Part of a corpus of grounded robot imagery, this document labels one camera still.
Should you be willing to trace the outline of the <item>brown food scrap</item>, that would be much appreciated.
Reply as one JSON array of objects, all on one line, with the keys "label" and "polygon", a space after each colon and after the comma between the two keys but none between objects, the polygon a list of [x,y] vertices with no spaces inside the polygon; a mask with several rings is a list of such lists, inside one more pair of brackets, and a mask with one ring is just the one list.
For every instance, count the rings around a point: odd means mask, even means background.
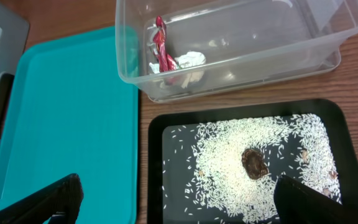
[{"label": "brown food scrap", "polygon": [[241,155],[241,162],[247,175],[252,180],[258,180],[269,172],[264,162],[263,154],[260,151],[246,149]]}]

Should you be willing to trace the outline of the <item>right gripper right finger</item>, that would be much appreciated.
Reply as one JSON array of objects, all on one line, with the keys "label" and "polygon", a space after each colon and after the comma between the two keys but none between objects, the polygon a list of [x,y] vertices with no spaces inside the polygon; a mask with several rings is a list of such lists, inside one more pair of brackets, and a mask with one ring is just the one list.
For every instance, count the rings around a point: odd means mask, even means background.
[{"label": "right gripper right finger", "polygon": [[287,175],[276,183],[273,201],[282,224],[355,224],[358,211],[337,203]]}]

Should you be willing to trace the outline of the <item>white napkin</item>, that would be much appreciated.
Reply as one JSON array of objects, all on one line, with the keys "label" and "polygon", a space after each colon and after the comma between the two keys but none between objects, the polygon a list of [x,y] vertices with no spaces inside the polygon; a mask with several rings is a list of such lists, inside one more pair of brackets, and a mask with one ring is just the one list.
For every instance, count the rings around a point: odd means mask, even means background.
[{"label": "white napkin", "polygon": [[[179,57],[174,58],[176,63],[176,68],[184,69],[195,67],[198,65],[204,65],[206,63],[206,57],[201,52],[189,51],[185,55],[181,55]],[[183,78],[181,77],[173,77],[173,78],[165,78],[162,80],[160,84],[161,88],[167,88],[168,86],[180,86],[183,89],[187,88],[190,84],[195,84],[199,82],[204,75],[204,72],[194,72],[188,73]]]}]

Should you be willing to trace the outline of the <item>white rice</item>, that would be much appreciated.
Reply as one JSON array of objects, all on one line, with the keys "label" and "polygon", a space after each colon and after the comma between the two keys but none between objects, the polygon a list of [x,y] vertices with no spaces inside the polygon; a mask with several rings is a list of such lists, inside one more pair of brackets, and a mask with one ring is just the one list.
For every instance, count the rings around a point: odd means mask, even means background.
[{"label": "white rice", "polygon": [[[179,198],[192,208],[179,209],[185,217],[216,209],[213,223],[278,223],[273,202],[277,179],[287,175],[341,202],[339,177],[329,138],[321,118],[315,114],[294,114],[289,118],[270,116],[168,128],[174,156],[163,162],[162,174],[173,183],[168,166],[184,156],[185,179]],[[242,166],[246,149],[263,154],[268,174],[252,180]],[[163,184],[163,211],[174,194]]]}]

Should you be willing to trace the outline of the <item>red snack wrapper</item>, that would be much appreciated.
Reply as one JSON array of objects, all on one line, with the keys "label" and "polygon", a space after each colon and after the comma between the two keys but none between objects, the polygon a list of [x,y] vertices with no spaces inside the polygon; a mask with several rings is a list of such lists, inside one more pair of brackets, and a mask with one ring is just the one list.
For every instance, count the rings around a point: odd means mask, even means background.
[{"label": "red snack wrapper", "polygon": [[177,70],[179,68],[177,62],[166,51],[167,27],[161,16],[155,18],[157,26],[157,33],[153,36],[153,43],[155,44],[154,55],[159,64],[160,72],[168,72]]}]

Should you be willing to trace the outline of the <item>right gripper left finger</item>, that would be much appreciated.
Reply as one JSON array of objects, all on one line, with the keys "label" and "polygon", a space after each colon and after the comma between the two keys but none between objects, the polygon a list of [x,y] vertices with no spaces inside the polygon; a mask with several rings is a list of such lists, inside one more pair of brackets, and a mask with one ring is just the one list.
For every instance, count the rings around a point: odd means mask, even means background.
[{"label": "right gripper left finger", "polygon": [[70,174],[0,210],[0,224],[74,224],[84,197],[78,174]]}]

